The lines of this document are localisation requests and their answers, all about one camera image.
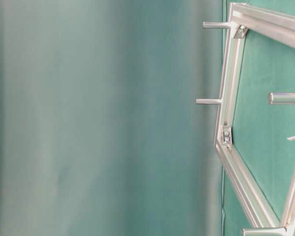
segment green backdrop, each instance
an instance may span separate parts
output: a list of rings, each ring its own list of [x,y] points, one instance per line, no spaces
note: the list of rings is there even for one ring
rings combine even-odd
[[[0,0],[0,236],[218,236],[220,0]]]
[[[225,0],[224,6],[231,1]],[[250,0],[295,15],[295,0]],[[269,92],[295,92],[295,50],[248,32],[234,120],[234,144],[280,219],[295,164],[295,106],[270,106]],[[225,236],[249,228],[230,181],[224,192]]]

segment cylindrical metal rod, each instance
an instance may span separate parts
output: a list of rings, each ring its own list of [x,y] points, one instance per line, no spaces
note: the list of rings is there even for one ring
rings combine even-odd
[[[271,92],[268,98],[270,105],[295,105],[295,93]]]
[[[221,104],[221,99],[196,99],[197,104]]]
[[[285,228],[243,229],[242,236],[286,236]]]
[[[203,22],[203,28],[228,29],[231,25],[228,22]]]

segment hexagonal frame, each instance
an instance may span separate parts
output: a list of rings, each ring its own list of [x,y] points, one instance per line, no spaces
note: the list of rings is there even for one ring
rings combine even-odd
[[[280,222],[226,131],[233,125],[246,32],[253,30],[295,48],[295,16],[231,3],[228,22],[204,22],[204,27],[227,29],[220,97],[197,99],[197,103],[219,105],[214,146],[245,215],[255,228],[244,229],[243,235],[295,236],[295,172]]]

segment teal curtain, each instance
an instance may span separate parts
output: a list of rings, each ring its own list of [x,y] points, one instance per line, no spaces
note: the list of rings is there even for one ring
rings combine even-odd
[[[0,236],[221,235],[219,0],[0,0]]]
[[[247,2],[295,15],[295,0]],[[249,31],[246,36],[234,119],[234,144],[280,219],[295,165],[295,106],[270,106],[269,92],[295,92],[295,49]],[[226,178],[225,236],[239,236],[249,223]]]

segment metal joint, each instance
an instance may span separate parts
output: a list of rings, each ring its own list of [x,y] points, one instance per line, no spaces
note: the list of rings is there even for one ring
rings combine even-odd
[[[223,145],[227,146],[228,148],[233,144],[231,126],[222,127],[222,141]]]
[[[235,35],[234,35],[234,38],[244,38],[246,36],[248,32],[248,28],[246,26],[239,26]]]

